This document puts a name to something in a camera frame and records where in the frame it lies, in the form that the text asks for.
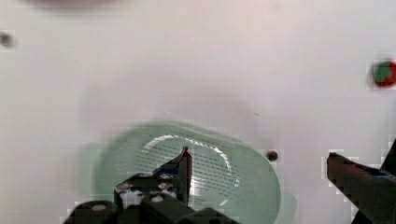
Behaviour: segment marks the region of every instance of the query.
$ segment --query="white table surface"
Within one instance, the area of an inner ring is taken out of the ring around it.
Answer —
[[[395,1],[98,1],[0,0],[1,223],[62,221],[90,199],[87,148],[152,119],[276,150],[286,219],[350,223],[325,159],[377,167],[394,139],[369,70],[396,58]]]

